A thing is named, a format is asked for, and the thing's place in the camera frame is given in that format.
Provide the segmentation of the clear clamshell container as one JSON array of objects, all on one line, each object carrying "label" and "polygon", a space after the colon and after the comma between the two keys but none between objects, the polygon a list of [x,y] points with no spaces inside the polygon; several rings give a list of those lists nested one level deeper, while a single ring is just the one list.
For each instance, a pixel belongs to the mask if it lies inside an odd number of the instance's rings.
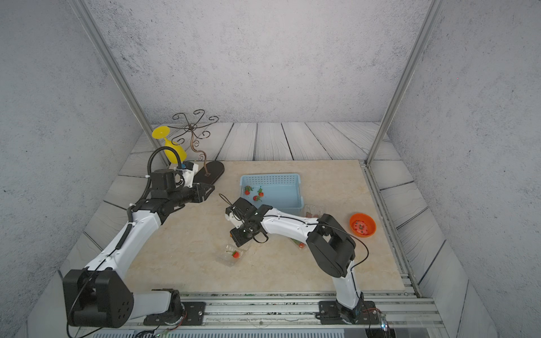
[{"label": "clear clamshell container", "polygon": [[216,251],[215,258],[224,266],[233,267],[238,264],[242,257],[249,251],[251,244],[238,247],[235,243],[221,243]]},{"label": "clear clamshell container", "polygon": [[303,208],[306,218],[320,218],[325,213],[325,207],[313,204],[307,204]]},{"label": "clear clamshell container", "polygon": [[291,239],[291,241],[297,246],[298,249],[305,249],[307,245],[304,242],[300,242],[296,239]]}]

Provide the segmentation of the light blue plastic basket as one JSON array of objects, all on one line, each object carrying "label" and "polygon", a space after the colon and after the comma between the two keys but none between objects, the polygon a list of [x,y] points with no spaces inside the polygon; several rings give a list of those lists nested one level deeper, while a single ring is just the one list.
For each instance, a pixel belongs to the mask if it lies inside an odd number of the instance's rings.
[{"label": "light blue plastic basket", "polygon": [[[244,186],[262,187],[264,197],[252,201],[244,197]],[[244,175],[240,179],[240,196],[256,208],[266,204],[286,214],[301,215],[304,200],[301,196],[301,177],[297,173]]]}]

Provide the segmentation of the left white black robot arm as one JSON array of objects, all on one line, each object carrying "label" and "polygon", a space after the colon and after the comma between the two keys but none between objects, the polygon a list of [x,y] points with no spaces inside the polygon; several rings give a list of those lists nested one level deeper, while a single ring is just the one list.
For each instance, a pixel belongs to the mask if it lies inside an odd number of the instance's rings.
[{"label": "left white black robot arm", "polygon": [[186,310],[177,290],[134,293],[125,284],[132,262],[170,214],[202,203],[214,191],[194,183],[190,170],[156,170],[148,175],[139,200],[127,209],[128,221],[107,247],[82,269],[63,278],[68,327],[120,328],[146,318],[152,325],[177,325]]}]

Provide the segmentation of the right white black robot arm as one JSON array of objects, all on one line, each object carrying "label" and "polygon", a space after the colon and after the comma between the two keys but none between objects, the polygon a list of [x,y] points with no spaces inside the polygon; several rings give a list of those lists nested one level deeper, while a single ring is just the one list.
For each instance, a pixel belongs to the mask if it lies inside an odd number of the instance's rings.
[{"label": "right white black robot arm", "polygon": [[335,218],[328,214],[303,218],[268,205],[255,208],[251,204],[229,206],[225,218],[234,225],[230,235],[238,247],[258,234],[265,238],[281,235],[307,245],[318,267],[332,277],[336,291],[337,313],[321,310],[321,322],[356,324],[361,320],[363,297],[354,276],[356,244]]}]

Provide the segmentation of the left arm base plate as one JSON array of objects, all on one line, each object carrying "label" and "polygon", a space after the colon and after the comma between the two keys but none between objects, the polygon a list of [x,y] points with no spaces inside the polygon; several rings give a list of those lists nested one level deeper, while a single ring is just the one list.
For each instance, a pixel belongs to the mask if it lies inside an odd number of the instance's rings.
[{"label": "left arm base plate", "polygon": [[165,313],[148,315],[146,326],[201,326],[203,325],[206,303],[202,301],[174,303]]}]

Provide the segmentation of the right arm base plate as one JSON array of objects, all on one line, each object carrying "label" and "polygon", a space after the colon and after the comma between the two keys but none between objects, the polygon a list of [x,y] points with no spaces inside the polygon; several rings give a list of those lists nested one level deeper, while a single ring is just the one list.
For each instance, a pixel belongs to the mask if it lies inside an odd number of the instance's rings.
[{"label": "right arm base plate", "polygon": [[320,301],[315,317],[322,325],[377,325],[380,323],[375,303],[362,300],[359,300],[353,309],[348,309],[337,301]]}]

